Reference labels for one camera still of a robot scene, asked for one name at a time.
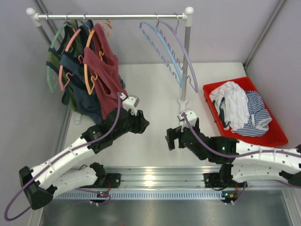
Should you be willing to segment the orange plastic hanger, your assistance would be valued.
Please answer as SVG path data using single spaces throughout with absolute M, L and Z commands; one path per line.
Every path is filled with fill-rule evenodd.
M 109 38 L 113 29 L 111 22 L 109 20 L 106 20 L 104 22 L 99 22 L 98 24 L 103 27 L 105 38 Z M 91 62 L 93 62 L 92 57 L 94 56 L 92 54 L 92 49 L 90 48 L 90 45 L 93 40 L 93 35 L 96 34 L 95 30 L 96 27 L 89 31 L 86 46 L 84 48 L 84 79 L 87 93 L 89 95 L 93 94 L 95 89 L 95 82 L 98 79 L 98 74 L 93 69 L 89 69 Z

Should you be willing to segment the maroon tank top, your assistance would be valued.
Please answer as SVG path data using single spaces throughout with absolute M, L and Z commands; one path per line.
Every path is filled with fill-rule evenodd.
M 119 59 L 111 50 L 103 27 L 99 24 L 94 27 L 96 27 L 96 34 L 93 35 L 95 49 L 92 50 L 94 56 L 89 69 L 93 69 L 98 74 L 94 91 L 100 102 L 102 118 L 106 119 L 107 115 L 118 106 L 117 93 L 127 95 L 127 92 L 122 88 L 119 79 Z

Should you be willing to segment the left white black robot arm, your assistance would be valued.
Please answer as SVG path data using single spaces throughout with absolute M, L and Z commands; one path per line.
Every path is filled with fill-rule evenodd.
M 82 186 L 103 186 L 106 172 L 99 163 L 78 172 L 69 173 L 68 170 L 110 147 L 117 138 L 128 132 L 142 134 L 149 124 L 142 110 L 133 115 L 130 110 L 115 108 L 101 124 L 89 127 L 56 156 L 35 167 L 21 168 L 20 184 L 24 187 L 31 209 L 38 210 L 60 194 Z

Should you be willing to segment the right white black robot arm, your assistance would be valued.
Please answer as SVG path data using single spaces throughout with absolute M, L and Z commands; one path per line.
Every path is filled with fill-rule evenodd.
M 187 148 L 199 160 L 220 165 L 219 180 L 224 186 L 251 180 L 275 180 L 291 187 L 301 186 L 301 147 L 282 149 L 250 144 L 230 137 L 207 137 L 194 126 L 166 131 L 169 150 Z

